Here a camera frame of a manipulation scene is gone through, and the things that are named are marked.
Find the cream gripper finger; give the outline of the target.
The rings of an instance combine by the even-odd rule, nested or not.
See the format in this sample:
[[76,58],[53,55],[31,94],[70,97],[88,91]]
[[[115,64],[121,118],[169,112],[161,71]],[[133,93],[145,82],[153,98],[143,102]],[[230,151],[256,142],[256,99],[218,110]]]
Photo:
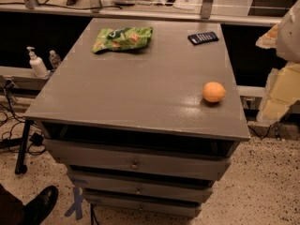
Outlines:
[[277,46],[279,24],[275,24],[270,30],[258,38],[255,45],[263,49],[272,49]]
[[263,125],[273,125],[299,99],[300,64],[288,62],[282,69],[272,68],[256,119]]

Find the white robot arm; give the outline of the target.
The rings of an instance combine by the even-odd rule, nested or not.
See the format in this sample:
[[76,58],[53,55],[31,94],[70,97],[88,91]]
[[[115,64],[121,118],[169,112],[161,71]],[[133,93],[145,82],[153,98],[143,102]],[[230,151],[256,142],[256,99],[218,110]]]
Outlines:
[[284,59],[284,68],[273,68],[268,75],[257,121],[272,125],[300,100],[300,0],[290,8],[281,22],[259,37],[256,46],[274,48]]

